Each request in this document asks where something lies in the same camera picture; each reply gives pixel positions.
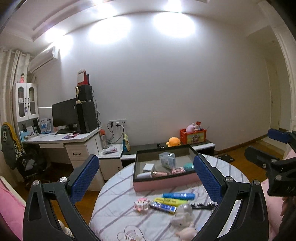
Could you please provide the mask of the pink white block owl figure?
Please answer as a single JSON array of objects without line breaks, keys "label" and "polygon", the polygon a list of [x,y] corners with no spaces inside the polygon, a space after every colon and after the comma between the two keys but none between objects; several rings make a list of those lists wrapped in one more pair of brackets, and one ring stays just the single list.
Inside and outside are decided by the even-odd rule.
[{"label": "pink white block owl figure", "polygon": [[137,212],[146,212],[149,209],[149,200],[147,198],[139,198],[134,202],[133,209]]}]

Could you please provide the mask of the pink pillow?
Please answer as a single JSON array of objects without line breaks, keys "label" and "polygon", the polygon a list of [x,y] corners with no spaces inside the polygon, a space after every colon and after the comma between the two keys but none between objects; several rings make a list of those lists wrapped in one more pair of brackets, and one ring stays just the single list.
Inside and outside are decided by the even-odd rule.
[{"label": "pink pillow", "polygon": [[281,224],[281,219],[283,218],[282,211],[286,211],[286,206],[283,203],[286,200],[282,197],[273,197],[267,194],[269,188],[268,178],[261,182],[261,186],[264,192],[264,197],[266,200],[268,219],[269,219],[269,240],[275,238],[279,233],[279,228]]}]

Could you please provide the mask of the blue gold small carton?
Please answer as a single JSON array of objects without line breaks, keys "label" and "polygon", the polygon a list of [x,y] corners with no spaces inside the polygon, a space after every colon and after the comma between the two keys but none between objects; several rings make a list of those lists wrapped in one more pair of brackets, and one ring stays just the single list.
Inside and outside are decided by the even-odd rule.
[{"label": "blue gold small carton", "polygon": [[157,201],[150,201],[149,206],[155,210],[159,210],[169,214],[175,214],[177,208],[175,206],[163,204]]}]

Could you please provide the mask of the white computer desk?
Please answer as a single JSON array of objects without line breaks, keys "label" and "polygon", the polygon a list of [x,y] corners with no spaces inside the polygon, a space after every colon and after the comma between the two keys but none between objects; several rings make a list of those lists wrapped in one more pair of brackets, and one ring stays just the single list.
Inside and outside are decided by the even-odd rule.
[{"label": "white computer desk", "polygon": [[24,140],[23,144],[38,144],[40,148],[44,149],[62,149],[68,155],[65,162],[70,162],[73,168],[77,168],[82,165],[89,155],[98,156],[100,154],[102,148],[99,141],[99,129],[96,128],[90,133],[78,134],[74,137],[69,137],[68,133],[38,135]]}]

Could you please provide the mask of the white plush bunny toy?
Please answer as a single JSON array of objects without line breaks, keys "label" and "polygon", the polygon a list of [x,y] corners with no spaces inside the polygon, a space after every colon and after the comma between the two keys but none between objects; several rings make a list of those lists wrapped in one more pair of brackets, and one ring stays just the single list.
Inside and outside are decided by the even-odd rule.
[{"label": "white plush bunny toy", "polygon": [[181,204],[177,207],[170,224],[177,228],[186,228],[193,222],[193,209],[190,204]]}]

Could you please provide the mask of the white rounded plastic device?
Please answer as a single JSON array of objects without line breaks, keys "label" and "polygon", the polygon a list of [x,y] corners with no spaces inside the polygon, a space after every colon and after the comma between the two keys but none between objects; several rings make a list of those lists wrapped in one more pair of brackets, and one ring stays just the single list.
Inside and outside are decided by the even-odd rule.
[{"label": "white rounded plastic device", "polygon": [[154,171],[154,164],[147,163],[144,165],[144,168],[142,169],[142,173],[139,173],[137,175],[137,178],[150,178],[152,176],[153,171]]}]

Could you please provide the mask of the pink black storage box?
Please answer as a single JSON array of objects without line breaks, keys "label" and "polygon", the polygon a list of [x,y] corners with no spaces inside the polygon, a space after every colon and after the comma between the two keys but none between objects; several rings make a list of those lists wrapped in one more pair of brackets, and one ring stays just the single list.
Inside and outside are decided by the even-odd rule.
[{"label": "pink black storage box", "polygon": [[[178,186],[185,186],[199,182],[200,179],[195,170],[190,172],[175,173],[172,169],[164,168],[159,160],[159,154],[162,152],[174,153],[176,157],[176,168],[183,167],[186,163],[193,163],[194,158],[198,152],[190,145],[156,148],[150,150],[137,151],[135,156],[134,170],[133,170],[133,187],[137,192],[168,189]],[[154,164],[154,171],[170,173],[170,176],[156,177],[156,178],[137,178],[139,173],[142,173],[144,165],[150,163]]]}]

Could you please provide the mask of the rose gold metal can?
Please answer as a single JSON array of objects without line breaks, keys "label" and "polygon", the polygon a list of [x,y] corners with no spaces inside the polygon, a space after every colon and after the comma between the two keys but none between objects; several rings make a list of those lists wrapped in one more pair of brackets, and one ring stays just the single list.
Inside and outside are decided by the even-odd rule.
[{"label": "rose gold metal can", "polygon": [[170,176],[170,173],[160,172],[160,171],[152,171],[152,178],[165,177],[165,176]]}]

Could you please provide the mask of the baby doll blue dress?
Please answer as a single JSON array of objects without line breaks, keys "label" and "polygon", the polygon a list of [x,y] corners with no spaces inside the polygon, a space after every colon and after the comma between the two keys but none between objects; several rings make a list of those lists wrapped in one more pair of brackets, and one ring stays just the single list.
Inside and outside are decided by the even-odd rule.
[{"label": "baby doll blue dress", "polygon": [[197,233],[198,231],[191,223],[189,227],[176,232],[175,235],[182,241],[191,241],[197,235]]}]

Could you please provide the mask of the teal round case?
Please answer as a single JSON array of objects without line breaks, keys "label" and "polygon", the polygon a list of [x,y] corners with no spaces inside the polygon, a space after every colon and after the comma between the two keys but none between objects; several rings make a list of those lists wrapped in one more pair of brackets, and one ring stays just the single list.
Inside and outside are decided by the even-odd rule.
[{"label": "teal round case", "polygon": [[186,172],[194,171],[193,163],[186,163],[183,168]]}]

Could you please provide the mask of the clear bottle orange cap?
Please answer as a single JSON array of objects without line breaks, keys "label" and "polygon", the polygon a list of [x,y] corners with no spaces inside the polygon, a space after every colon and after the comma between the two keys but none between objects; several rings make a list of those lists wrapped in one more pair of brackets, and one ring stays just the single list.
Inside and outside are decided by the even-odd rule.
[{"label": "clear bottle orange cap", "polygon": [[109,147],[108,139],[104,129],[100,129],[100,137],[101,137],[101,145],[103,149],[107,149]]}]

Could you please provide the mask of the snack bag blue yellow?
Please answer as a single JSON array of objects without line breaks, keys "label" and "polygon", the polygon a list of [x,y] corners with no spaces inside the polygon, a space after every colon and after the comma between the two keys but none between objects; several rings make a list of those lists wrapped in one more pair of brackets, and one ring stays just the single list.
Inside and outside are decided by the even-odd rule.
[{"label": "snack bag blue yellow", "polygon": [[129,152],[130,151],[130,142],[128,139],[128,135],[126,133],[123,133],[123,151],[124,152]]}]

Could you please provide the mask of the black computer monitor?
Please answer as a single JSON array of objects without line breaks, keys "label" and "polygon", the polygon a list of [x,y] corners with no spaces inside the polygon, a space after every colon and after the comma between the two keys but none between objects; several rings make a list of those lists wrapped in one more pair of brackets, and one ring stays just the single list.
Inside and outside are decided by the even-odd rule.
[{"label": "black computer monitor", "polygon": [[78,117],[76,99],[69,99],[52,105],[53,127],[65,126],[58,130],[57,135],[65,133],[78,133]]}]

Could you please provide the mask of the clear plastic lidded box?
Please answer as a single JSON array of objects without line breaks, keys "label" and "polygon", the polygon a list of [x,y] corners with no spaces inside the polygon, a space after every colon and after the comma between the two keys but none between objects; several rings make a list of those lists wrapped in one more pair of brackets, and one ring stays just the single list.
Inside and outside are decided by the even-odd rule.
[{"label": "clear plastic lidded box", "polygon": [[173,169],[176,167],[176,157],[174,153],[162,152],[159,154],[159,160],[164,168]]}]

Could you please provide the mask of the pink blanket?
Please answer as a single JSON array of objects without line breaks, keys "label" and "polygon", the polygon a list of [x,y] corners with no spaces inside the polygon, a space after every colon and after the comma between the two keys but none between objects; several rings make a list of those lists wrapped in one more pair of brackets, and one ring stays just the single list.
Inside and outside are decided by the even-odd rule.
[{"label": "pink blanket", "polygon": [[1,180],[1,240],[23,240],[23,200],[6,180]]}]

